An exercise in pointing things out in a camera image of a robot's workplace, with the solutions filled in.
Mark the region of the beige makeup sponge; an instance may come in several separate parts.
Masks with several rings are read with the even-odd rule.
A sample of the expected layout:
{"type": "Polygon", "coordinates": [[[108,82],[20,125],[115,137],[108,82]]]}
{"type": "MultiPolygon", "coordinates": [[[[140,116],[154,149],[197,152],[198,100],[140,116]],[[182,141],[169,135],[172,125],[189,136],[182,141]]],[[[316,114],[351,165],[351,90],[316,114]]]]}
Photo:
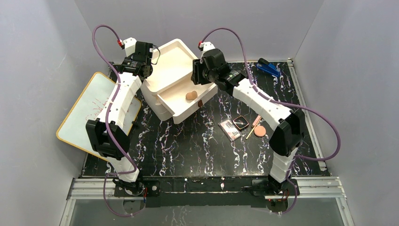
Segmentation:
{"type": "Polygon", "coordinates": [[[195,100],[197,97],[198,97],[198,93],[197,93],[195,90],[192,91],[192,92],[188,92],[188,93],[186,93],[186,95],[185,95],[185,99],[186,99],[187,101],[193,101],[193,100],[195,100]]]}

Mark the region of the white drawer organizer box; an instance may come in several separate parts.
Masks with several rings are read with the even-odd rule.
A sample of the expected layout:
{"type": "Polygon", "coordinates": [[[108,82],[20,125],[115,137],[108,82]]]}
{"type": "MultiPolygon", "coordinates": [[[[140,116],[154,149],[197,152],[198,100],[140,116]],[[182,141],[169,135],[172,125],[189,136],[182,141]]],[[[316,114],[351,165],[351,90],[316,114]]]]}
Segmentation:
{"type": "Polygon", "coordinates": [[[200,109],[218,92],[215,84],[194,85],[192,61],[197,57],[180,39],[174,39],[153,52],[151,76],[143,81],[141,92],[146,103],[161,121],[179,124],[200,109]],[[187,101],[185,95],[196,91],[198,97],[187,101]]]}

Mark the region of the black gold powder compact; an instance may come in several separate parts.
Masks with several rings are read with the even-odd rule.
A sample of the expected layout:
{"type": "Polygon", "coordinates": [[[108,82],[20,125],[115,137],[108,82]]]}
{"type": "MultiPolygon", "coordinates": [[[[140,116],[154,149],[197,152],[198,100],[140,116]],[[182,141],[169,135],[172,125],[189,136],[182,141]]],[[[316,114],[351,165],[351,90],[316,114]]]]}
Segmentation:
{"type": "Polygon", "coordinates": [[[234,126],[239,130],[242,131],[245,128],[247,128],[249,126],[248,121],[246,120],[246,118],[244,116],[238,116],[237,118],[235,118],[234,120],[232,120],[234,126]]]}

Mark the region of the clear eyelash case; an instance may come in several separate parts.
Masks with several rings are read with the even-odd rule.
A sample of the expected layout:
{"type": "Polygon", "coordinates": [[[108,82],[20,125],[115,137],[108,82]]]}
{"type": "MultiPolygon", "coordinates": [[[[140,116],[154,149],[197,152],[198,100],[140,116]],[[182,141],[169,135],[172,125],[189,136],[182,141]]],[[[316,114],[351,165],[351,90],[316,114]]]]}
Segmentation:
{"type": "Polygon", "coordinates": [[[225,119],[219,122],[218,125],[230,141],[235,141],[242,136],[241,132],[235,127],[231,119],[225,119]]]}

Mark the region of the round peach powder puff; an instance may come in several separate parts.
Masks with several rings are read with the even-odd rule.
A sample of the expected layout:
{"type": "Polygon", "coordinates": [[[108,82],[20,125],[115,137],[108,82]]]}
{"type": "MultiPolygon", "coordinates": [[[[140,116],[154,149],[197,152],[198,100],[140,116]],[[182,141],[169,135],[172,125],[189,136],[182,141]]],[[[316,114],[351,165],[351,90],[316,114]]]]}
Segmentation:
{"type": "Polygon", "coordinates": [[[264,137],[266,135],[266,128],[264,126],[258,125],[254,128],[253,133],[257,137],[264,137]]]}

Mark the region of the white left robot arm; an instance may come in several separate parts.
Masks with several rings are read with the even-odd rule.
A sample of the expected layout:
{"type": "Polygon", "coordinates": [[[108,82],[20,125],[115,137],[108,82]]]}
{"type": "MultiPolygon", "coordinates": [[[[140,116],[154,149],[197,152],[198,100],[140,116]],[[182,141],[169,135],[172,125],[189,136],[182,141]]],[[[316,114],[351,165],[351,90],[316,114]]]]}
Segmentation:
{"type": "Polygon", "coordinates": [[[134,183],[139,169],[128,153],[130,139],[123,130],[124,121],[136,92],[152,74],[154,45],[134,38],[119,40],[118,44],[126,57],[119,66],[108,63],[116,83],[100,114],[87,121],[86,131],[92,149],[111,163],[119,180],[134,183]]]}

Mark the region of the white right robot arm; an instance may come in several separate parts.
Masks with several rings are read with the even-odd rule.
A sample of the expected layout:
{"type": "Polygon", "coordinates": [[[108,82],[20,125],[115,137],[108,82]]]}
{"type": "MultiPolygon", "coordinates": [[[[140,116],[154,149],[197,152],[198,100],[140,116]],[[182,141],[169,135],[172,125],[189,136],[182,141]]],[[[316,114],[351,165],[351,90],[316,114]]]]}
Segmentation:
{"type": "Polygon", "coordinates": [[[233,70],[221,50],[211,42],[200,42],[200,59],[193,61],[191,81],[195,85],[215,84],[235,99],[240,100],[260,115],[270,126],[273,134],[269,140],[273,161],[269,180],[282,185],[289,177],[306,128],[304,112],[277,104],[240,70],[233,70]]]}

